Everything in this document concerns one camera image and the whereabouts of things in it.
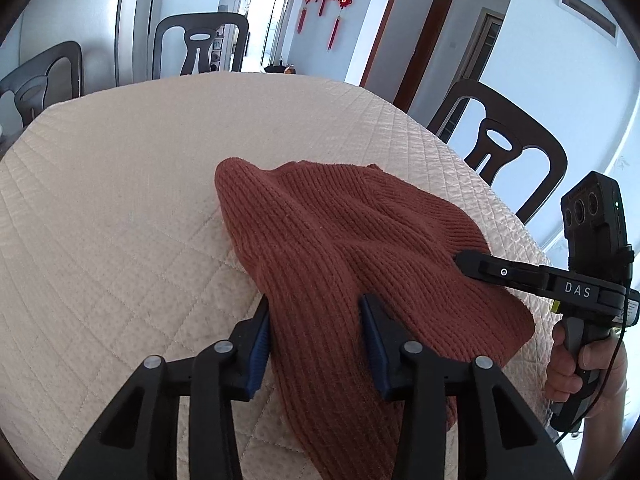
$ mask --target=brown door frame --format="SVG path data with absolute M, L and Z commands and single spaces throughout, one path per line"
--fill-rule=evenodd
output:
M 409 110 L 409 106 L 411 106 L 411 103 L 414 100 L 415 93 L 418 90 L 418 86 L 420 86 L 422 76 L 424 76 L 424 72 L 427 69 L 433 50 L 438 38 L 440 37 L 444 22 L 447 19 L 447 14 L 452 1 L 453 0 L 433 0 L 431 3 L 427 17 L 424 20 L 424 26 L 422 27 L 420 37 L 415 45 L 414 55 L 409 61 L 409 65 L 407 66 L 402 82 L 400 83 L 400 88 L 398 89 L 398 93 L 394 99 L 394 105 L 400 108 L 403 112 L 407 112 Z M 382 20 L 380 21 L 378 34 L 376 35 L 373 47 L 371 48 L 364 73 L 362 74 L 362 79 L 360 81 L 360 86 L 362 87 L 364 87 L 367 82 L 367 78 L 369 77 L 369 72 L 373 66 L 373 60 L 378 52 L 378 47 L 380 46 L 386 22 L 388 22 L 394 2 L 395 0 L 389 0 L 386 4 L 385 12 L 382 15 Z

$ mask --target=camera lens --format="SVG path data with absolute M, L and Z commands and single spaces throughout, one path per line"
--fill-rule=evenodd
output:
M 589 193 L 587 206 L 589 207 L 589 213 L 592 215 L 595 215 L 598 212 L 598 197 L 595 193 Z
M 582 200 L 578 200 L 574 206 L 575 211 L 575 220 L 578 224 L 584 222 L 584 202 Z

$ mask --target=wall vent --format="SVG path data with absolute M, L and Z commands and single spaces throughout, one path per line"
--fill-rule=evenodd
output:
M 560 6 L 583 19 L 595 30 L 614 42 L 618 38 L 618 26 L 609 18 L 582 0 L 560 0 Z

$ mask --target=chair backrest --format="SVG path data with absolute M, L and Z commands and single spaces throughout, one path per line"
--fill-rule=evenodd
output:
M 227 23 L 238 27 L 238 41 L 236 43 L 236 53 L 231 66 L 232 72 L 240 72 L 242 69 L 242 59 L 244 50 L 249 38 L 249 21 L 242 14 L 236 12 L 200 12 L 196 14 L 176 14 L 168 16 L 156 28 L 154 36 L 154 57 L 152 78 L 160 79 L 160 65 L 162 59 L 162 37 L 165 32 L 172 27 L 184 29 L 184 43 L 187 45 L 187 57 L 180 75 L 188 75 L 193 72 L 196 63 L 196 53 L 199 50 L 198 73 L 211 72 L 209 63 L 209 49 L 216 39 L 216 31 Z M 192 40 L 196 34 L 208 34 L 205 40 Z
M 465 162 L 477 170 L 487 155 L 487 164 L 480 171 L 480 177 L 489 184 L 494 182 L 498 170 L 520 156 L 522 150 L 538 148 L 549 159 L 549 172 L 522 205 L 516 215 L 526 224 L 540 209 L 546 199 L 554 192 L 566 173 L 566 153 L 558 140 L 529 114 L 518 108 L 507 98 L 478 81 L 463 79 L 455 83 L 434 115 L 428 130 L 443 142 L 448 142 L 451 132 L 445 132 L 447 122 L 458 103 L 465 98 L 472 98 L 484 105 L 486 117 L 480 123 L 478 140 Z M 504 136 L 511 149 L 505 150 L 487 134 L 493 130 Z
M 5 92 L 14 93 L 15 107 L 27 126 L 44 110 L 44 95 L 49 87 L 49 71 L 60 59 L 71 63 L 71 95 L 84 94 L 82 76 L 82 49 L 75 41 L 65 41 L 48 48 L 23 63 L 0 80 L 0 97 Z

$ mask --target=quilted tablecloth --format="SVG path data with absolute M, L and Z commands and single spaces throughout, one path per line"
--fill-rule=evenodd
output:
M 495 256 L 544 264 L 521 222 L 445 144 L 370 92 L 304 76 L 212 73 L 55 105 L 0 162 L 0 428 L 56 478 L 149 354 L 192 356 L 251 316 L 260 293 L 231 249 L 217 164 L 377 164 L 465 210 Z M 541 420 L 554 315 L 515 292 L 536 333 L 504 369 Z M 187 402 L 178 476 L 188 478 Z M 270 370 L 234 406 L 244 477 L 310 480 Z M 447 477 L 456 477 L 456 427 Z

